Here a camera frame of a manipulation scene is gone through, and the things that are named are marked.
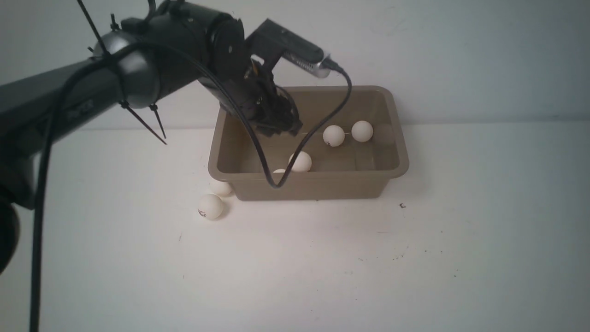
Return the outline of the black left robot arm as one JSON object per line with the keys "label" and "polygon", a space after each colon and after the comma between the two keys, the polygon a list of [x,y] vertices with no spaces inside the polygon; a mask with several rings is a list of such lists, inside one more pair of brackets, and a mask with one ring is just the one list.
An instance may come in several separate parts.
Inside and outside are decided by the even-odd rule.
{"label": "black left robot arm", "polygon": [[312,73],[326,53],[271,20],[249,36],[240,19],[183,0],[149,2],[144,18],[112,24],[92,55],[78,63],[1,87],[1,269],[16,250],[13,205],[34,208],[32,157],[46,138],[61,89],[80,77],[55,118],[59,140],[111,107],[152,108],[198,81],[233,116],[239,107],[262,134],[296,135],[302,124],[290,97],[280,95],[272,70],[288,59]]}

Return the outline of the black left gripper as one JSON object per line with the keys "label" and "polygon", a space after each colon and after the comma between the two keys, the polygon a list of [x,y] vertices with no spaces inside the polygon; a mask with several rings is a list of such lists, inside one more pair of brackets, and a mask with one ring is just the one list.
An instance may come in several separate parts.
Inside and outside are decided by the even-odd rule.
{"label": "black left gripper", "polygon": [[223,82],[228,95],[220,97],[223,108],[238,114],[261,134],[271,137],[287,133],[297,135],[303,126],[293,97],[274,83],[272,71],[251,59],[245,72]]}

